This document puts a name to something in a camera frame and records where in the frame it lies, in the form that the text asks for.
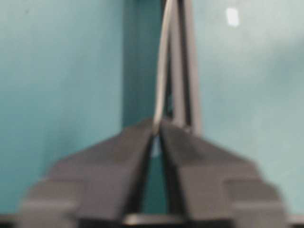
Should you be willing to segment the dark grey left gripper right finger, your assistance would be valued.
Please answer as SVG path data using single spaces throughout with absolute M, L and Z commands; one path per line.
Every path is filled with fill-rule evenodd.
M 285 204 L 250 160 L 162 121 L 169 210 L 189 228 L 286 228 Z

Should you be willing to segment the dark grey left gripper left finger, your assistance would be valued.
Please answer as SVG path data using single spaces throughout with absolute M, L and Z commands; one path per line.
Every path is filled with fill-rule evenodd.
M 58 160 L 23 199 L 18 228 L 118 227 L 141 209 L 152 120 Z

